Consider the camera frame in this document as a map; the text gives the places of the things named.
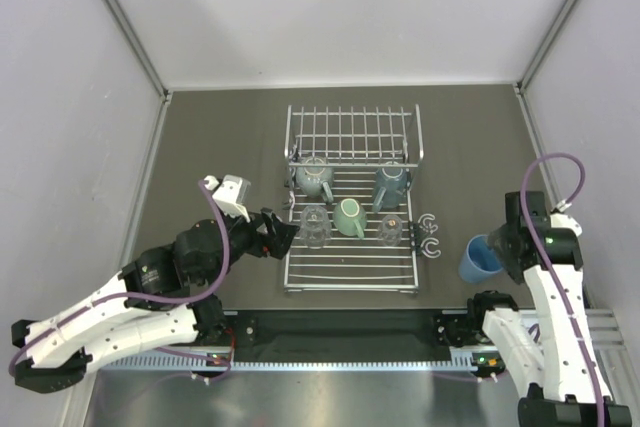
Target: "wire dish rack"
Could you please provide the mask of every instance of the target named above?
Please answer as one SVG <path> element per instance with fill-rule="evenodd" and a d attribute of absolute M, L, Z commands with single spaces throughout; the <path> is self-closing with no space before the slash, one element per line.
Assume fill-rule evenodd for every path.
<path fill-rule="evenodd" d="M 308 248 L 297 237 L 285 258 L 284 289 L 367 290 L 416 293 L 418 264 L 413 237 L 411 179 L 424 157 L 420 108 L 292 107 L 287 116 L 285 159 L 293 207 L 289 222 L 300 223 L 308 205 L 323 205 L 333 222 L 333 209 L 355 198 L 367 211 L 365 238 L 346 237 L 332 224 L 332 239 L 321 249 Z M 333 205 L 309 199 L 295 183 L 295 171 L 306 157 L 324 157 L 334 169 Z M 387 162 L 409 171 L 406 201 L 397 208 L 373 213 L 376 171 Z M 403 220 L 402 240 L 387 247 L 378 242 L 384 216 Z"/>

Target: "cable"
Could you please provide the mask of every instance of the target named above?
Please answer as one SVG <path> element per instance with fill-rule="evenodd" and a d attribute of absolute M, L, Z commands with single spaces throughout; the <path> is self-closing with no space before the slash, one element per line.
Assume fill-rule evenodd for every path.
<path fill-rule="evenodd" d="M 444 379 L 444 380 L 452 380 L 454 382 L 468 382 L 468 383 L 473 383 L 473 384 L 481 384 L 484 381 L 488 381 L 488 380 L 493 380 L 494 382 L 498 382 L 498 379 L 508 375 L 508 372 L 505 370 L 503 372 L 500 372 L 499 374 L 491 374 L 491 377 L 476 377 L 475 375 L 473 375 L 471 372 L 467 372 L 468 375 L 470 375 L 471 377 L 459 377 L 457 375 L 448 375 L 448 374 L 441 374 L 440 372 L 431 372 L 431 375 L 433 375 L 434 377 L 438 378 L 438 379 Z"/>
<path fill-rule="evenodd" d="M 540 340 L 540 324 L 533 324 L 531 327 L 529 327 L 529 335 L 536 333 L 536 335 L 533 336 L 533 341 L 537 344 L 538 340 Z"/>
<path fill-rule="evenodd" d="M 605 427 L 604 399 L 602 398 L 602 390 L 600 389 L 600 382 L 598 381 L 598 374 L 595 369 L 595 362 L 591 359 L 589 350 L 587 349 L 587 346 L 584 342 L 582 331 L 580 329 L 580 326 L 578 325 L 578 321 L 575 319 L 575 312 L 573 310 L 573 307 L 571 307 L 571 301 L 569 300 L 569 297 L 564 291 L 562 282 L 560 281 L 558 274 L 553 268 L 551 259 L 547 255 L 547 252 L 544 250 L 544 245 L 542 243 L 542 240 L 538 236 L 538 233 L 536 232 L 536 229 L 533 226 L 533 221 L 531 220 L 531 215 L 529 214 L 529 206 L 527 205 L 526 193 L 527 193 L 527 187 L 529 185 L 529 179 L 531 177 L 531 174 L 536 169 L 536 167 L 538 167 L 540 164 L 547 162 L 548 160 L 551 160 L 551 159 L 571 160 L 573 161 L 574 164 L 578 166 L 578 169 L 580 170 L 580 180 L 578 181 L 578 186 L 576 187 L 574 192 L 567 198 L 567 200 L 565 201 L 565 204 L 570 204 L 582 190 L 582 187 L 584 186 L 586 172 L 585 172 L 584 164 L 580 161 L 580 159 L 578 159 L 577 157 L 571 154 L 566 154 L 562 152 L 543 155 L 542 157 L 534 160 L 531 163 L 531 165 L 527 168 L 527 171 L 524 174 L 524 178 L 522 179 L 522 186 L 520 187 L 520 206 L 524 214 L 525 223 L 527 224 L 527 228 L 529 229 L 529 233 L 531 234 L 533 242 L 535 243 L 536 249 L 538 250 L 540 257 L 542 258 L 542 262 L 544 263 L 544 266 L 549 271 L 549 274 L 551 274 L 553 283 L 556 286 L 558 293 L 560 294 L 562 303 L 564 304 L 565 310 L 567 311 L 567 315 L 569 316 L 571 327 L 573 328 L 573 332 L 576 336 L 576 341 L 578 342 L 578 346 L 580 347 L 580 352 L 586 364 L 587 372 L 589 373 L 589 379 L 591 380 L 591 384 L 593 385 L 593 394 L 596 400 L 596 412 L 597 412 L 597 418 L 598 418 L 597 426 Z"/>
<path fill-rule="evenodd" d="M 146 300 L 150 302 L 159 302 L 163 304 L 174 304 L 174 305 L 189 304 L 192 302 L 198 302 L 208 297 L 209 295 L 213 294 L 218 289 L 218 287 L 220 287 L 220 284 L 222 283 L 225 276 L 227 275 L 227 272 L 229 271 L 229 256 L 231 251 L 231 248 L 229 246 L 229 234 L 227 233 L 227 229 L 224 225 L 224 218 L 222 217 L 222 213 L 220 212 L 220 209 L 216 205 L 215 201 L 213 200 L 211 192 L 207 189 L 206 182 L 204 180 L 201 180 L 198 182 L 198 186 L 200 187 L 200 190 L 202 191 L 204 196 L 207 198 L 207 201 L 209 202 L 209 206 L 213 211 L 213 215 L 215 216 L 216 221 L 218 223 L 218 228 L 220 229 L 220 238 L 222 239 L 222 268 L 220 269 L 220 275 L 218 275 L 216 280 L 209 286 L 209 288 L 201 292 L 200 294 L 197 294 L 194 296 L 174 297 L 174 298 L 162 297 L 159 295 L 142 294 L 139 292 L 122 292 L 117 294 L 105 295 L 104 297 L 101 297 L 98 300 L 92 302 L 91 303 L 92 307 L 96 307 L 110 300 L 119 299 L 119 298 L 140 299 L 140 300 Z M 18 350 L 18 352 L 13 356 L 13 358 L 9 362 L 9 369 L 8 369 L 9 375 L 11 375 L 11 377 L 15 377 L 16 364 L 18 363 L 18 360 L 20 360 L 20 358 L 31 347 L 38 344 L 42 340 L 46 339 L 50 334 L 55 332 L 56 329 L 60 329 L 61 327 L 64 327 L 66 324 L 68 324 L 72 320 L 77 319 L 78 317 L 88 312 L 89 310 L 90 310 L 90 307 L 87 307 L 87 306 L 81 307 L 80 309 L 75 311 L 73 314 L 70 314 L 69 316 L 65 317 L 60 322 L 58 322 L 58 324 L 55 327 L 49 327 L 40 335 L 36 336 L 33 340 L 27 342 L 22 348 Z"/>
<path fill-rule="evenodd" d="M 193 354 L 191 352 L 183 352 L 181 350 L 173 350 L 173 349 L 167 349 L 166 347 L 158 347 L 155 350 L 157 350 L 158 352 L 162 352 L 164 354 L 170 354 L 170 355 L 177 355 L 178 357 L 186 357 L 188 359 L 195 359 L 195 360 L 202 360 L 207 364 L 211 364 L 211 363 L 223 363 L 227 365 L 227 370 L 225 370 L 222 374 L 220 374 L 218 377 L 215 377 L 216 380 L 222 378 L 222 377 L 226 377 L 227 374 L 229 373 L 229 371 L 231 370 L 231 362 L 233 360 L 233 354 L 236 350 L 236 336 L 233 333 L 233 329 L 231 329 L 230 327 L 228 329 L 225 330 L 225 332 L 227 334 L 229 334 L 231 336 L 231 348 L 229 350 L 229 359 L 225 359 L 223 357 L 209 357 L 207 355 L 203 355 L 203 354 Z"/>

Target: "teal mug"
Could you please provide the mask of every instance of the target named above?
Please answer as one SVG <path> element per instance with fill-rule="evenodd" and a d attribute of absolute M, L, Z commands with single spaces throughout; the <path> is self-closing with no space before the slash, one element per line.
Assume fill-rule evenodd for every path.
<path fill-rule="evenodd" d="M 376 172 L 376 185 L 373 189 L 373 210 L 395 209 L 407 196 L 408 172 L 406 169 L 393 166 L 383 167 Z"/>
<path fill-rule="evenodd" d="M 333 203 L 333 169 L 326 166 L 322 157 L 307 157 L 303 167 L 296 169 L 296 183 L 307 197 L 322 197 L 327 204 Z"/>
<path fill-rule="evenodd" d="M 364 229 L 367 226 L 367 213 L 355 199 L 344 199 L 333 211 L 333 224 L 347 237 L 358 236 L 364 239 Z"/>

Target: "green mug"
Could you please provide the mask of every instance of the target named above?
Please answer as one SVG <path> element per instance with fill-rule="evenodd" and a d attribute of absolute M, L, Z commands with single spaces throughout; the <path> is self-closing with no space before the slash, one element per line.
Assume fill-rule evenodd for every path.
<path fill-rule="evenodd" d="M 355 199 L 344 199 L 333 211 L 333 224 L 347 237 L 358 236 L 364 239 L 364 228 L 367 226 L 367 213 Z"/>

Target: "enclosure wall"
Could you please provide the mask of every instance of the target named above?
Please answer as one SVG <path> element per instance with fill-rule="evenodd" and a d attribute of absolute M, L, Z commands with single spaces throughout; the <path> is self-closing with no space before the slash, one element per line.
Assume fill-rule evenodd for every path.
<path fill-rule="evenodd" d="M 587 284 L 598 306 L 614 310 L 629 354 L 640 358 L 640 3 L 581 0 L 529 88 L 547 152 L 579 156 L 587 182 L 574 208 L 584 227 Z M 554 164 L 559 190 L 576 182 Z"/>
<path fill-rule="evenodd" d="M 563 0 L 120 0 L 170 88 L 518 80 Z"/>
<path fill-rule="evenodd" d="M 102 0 L 0 0 L 0 362 L 11 324 L 112 275 L 160 99 Z M 56 425 L 69 391 L 0 376 L 0 422 Z"/>

